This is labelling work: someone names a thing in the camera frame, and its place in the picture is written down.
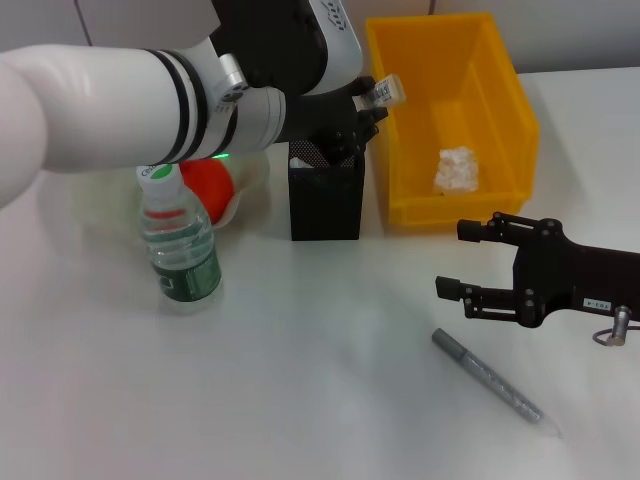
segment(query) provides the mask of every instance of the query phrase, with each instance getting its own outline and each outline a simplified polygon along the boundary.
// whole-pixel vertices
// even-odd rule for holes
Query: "orange ball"
[[[213,158],[182,162],[180,171],[184,184],[198,196],[211,223],[217,223],[234,195],[229,171],[220,160]]]

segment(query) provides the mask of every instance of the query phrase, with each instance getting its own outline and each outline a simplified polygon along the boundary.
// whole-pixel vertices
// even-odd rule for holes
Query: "black mesh pen holder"
[[[291,159],[298,158],[310,167]],[[357,240],[360,237],[364,156],[329,166],[308,141],[289,144],[291,240]]]

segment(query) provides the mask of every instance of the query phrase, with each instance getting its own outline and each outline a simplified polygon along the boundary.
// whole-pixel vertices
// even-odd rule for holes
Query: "green bottle label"
[[[215,248],[202,262],[184,270],[166,270],[153,265],[160,289],[177,302],[195,302],[213,292],[220,284],[222,273]]]

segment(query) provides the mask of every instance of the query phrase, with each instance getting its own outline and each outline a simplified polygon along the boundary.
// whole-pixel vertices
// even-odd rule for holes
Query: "plastic bottle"
[[[138,167],[142,187],[139,227],[164,297],[179,313],[209,306],[222,274],[213,228],[177,165]]]

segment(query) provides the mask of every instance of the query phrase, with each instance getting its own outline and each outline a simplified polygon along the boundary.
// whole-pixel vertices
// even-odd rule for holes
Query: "yellow storage box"
[[[491,15],[372,18],[367,34],[375,77],[398,74],[407,95],[372,148],[389,224],[517,213],[532,193],[539,129]],[[478,191],[442,196],[440,150],[460,146],[475,152]]]

